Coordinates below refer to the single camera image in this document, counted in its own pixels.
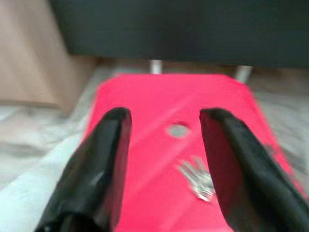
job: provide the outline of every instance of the gray floor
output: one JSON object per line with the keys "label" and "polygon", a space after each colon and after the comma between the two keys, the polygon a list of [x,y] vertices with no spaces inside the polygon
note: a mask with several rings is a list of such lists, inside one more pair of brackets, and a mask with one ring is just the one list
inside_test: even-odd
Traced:
{"label": "gray floor", "polygon": [[[67,138],[75,136],[80,139],[98,85],[117,73],[131,72],[148,73],[148,63],[119,60],[101,64],[70,117],[64,117],[56,109],[0,106],[0,190],[30,170]],[[164,72],[233,76],[235,67],[166,62]],[[309,194],[309,72],[255,68],[248,85],[292,164],[295,177]]]}

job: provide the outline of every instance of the silver keys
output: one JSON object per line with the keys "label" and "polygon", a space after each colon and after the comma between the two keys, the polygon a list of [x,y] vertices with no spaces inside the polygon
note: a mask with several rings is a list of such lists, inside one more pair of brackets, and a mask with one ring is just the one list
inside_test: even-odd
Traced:
{"label": "silver keys", "polygon": [[197,169],[188,161],[182,161],[182,165],[178,166],[178,170],[190,181],[190,189],[200,199],[209,202],[215,194],[211,175],[204,168],[202,160],[198,157],[194,158]]}

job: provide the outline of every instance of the metal leg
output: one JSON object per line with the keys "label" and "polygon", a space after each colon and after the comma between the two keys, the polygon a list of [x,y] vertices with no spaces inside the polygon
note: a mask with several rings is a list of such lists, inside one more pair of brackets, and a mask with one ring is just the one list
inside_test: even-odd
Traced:
{"label": "metal leg", "polygon": [[162,61],[159,59],[150,60],[150,73],[161,74],[162,73]]}
{"label": "metal leg", "polygon": [[249,79],[253,66],[239,65],[237,66],[235,80],[246,83]]}

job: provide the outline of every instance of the beige wall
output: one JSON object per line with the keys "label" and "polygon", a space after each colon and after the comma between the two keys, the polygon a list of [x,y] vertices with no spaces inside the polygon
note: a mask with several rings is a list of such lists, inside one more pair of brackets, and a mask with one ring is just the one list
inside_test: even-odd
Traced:
{"label": "beige wall", "polygon": [[69,112],[96,60],[67,53],[46,0],[1,0],[0,28],[0,102]]}

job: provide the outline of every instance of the red surface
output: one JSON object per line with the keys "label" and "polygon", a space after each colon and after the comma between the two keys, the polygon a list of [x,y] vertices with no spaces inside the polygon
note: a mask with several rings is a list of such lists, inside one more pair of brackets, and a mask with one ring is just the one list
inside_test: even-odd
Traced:
{"label": "red surface", "polygon": [[[98,89],[87,134],[114,107],[132,112],[132,135],[125,192],[117,231],[229,231],[216,197],[196,198],[176,169],[181,160],[199,156],[206,164],[199,122],[202,108],[222,107],[242,119],[255,136],[275,151],[282,168],[291,169],[249,89],[223,75],[123,74]],[[168,134],[174,123],[190,132]]]}

